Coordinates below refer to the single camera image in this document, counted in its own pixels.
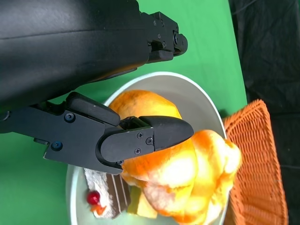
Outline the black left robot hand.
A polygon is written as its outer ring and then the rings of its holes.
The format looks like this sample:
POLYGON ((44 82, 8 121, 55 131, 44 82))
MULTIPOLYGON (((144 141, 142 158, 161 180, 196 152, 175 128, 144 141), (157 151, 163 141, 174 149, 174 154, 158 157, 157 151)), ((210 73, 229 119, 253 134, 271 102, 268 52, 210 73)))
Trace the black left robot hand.
POLYGON ((119 174, 124 160, 175 146, 181 119, 120 116, 75 89, 187 51, 178 24, 135 0, 3 0, 0 131, 33 137, 44 157, 119 174))

